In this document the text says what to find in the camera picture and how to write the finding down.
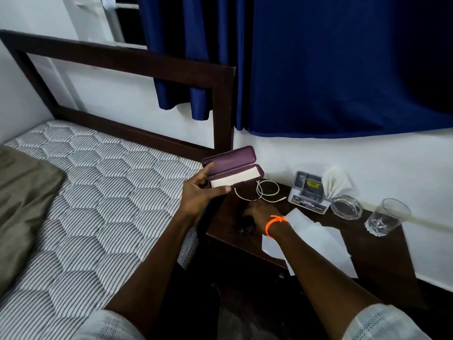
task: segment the orange thread wristband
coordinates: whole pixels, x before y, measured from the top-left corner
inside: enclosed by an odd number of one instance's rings
[[[275,215],[271,215],[271,217],[274,217],[273,219],[271,219],[267,224],[266,224],[266,235],[269,236],[270,238],[273,238],[272,236],[269,235],[269,227],[272,223],[274,222],[287,222],[286,218],[285,217],[281,217],[281,216],[275,216]]]

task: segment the hand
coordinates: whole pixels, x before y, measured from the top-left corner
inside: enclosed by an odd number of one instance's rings
[[[206,183],[206,176],[209,170],[214,166],[214,162],[209,163],[201,171],[196,173],[190,179],[184,181],[183,195],[178,212],[192,220],[197,220],[207,202],[214,197],[227,194],[231,191],[230,186],[219,186],[215,188],[201,188]]]
[[[266,225],[272,219],[271,215],[281,216],[280,211],[264,200],[258,199],[249,203],[247,208],[242,213],[242,216],[252,216],[255,220],[256,228],[263,234],[266,235]]]

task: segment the purple glasses case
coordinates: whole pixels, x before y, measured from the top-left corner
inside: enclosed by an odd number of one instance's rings
[[[216,164],[214,167],[212,167],[208,175],[207,182],[209,183],[209,186],[211,186],[211,180],[217,180],[230,175],[234,175],[245,170],[249,170],[252,167],[257,167],[258,172],[260,173],[260,177],[251,179],[250,181],[258,180],[264,177],[264,172],[260,165],[254,164],[254,162],[256,161],[256,155],[251,145],[232,151],[227,151],[223,154],[207,157],[201,162],[201,164],[204,167],[212,161],[214,161]]]

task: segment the mattress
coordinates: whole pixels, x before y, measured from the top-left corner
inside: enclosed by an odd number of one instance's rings
[[[176,212],[196,161],[65,121],[6,145],[67,173],[36,249],[0,306],[0,339],[69,339],[145,259]],[[197,245],[184,240],[183,267]]]

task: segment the headboard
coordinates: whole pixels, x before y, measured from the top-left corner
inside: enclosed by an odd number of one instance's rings
[[[231,103],[235,68],[160,56],[145,50],[7,30],[0,30],[0,39],[56,119],[67,120],[195,161],[232,149]],[[27,53],[212,89],[214,149],[59,105]]]

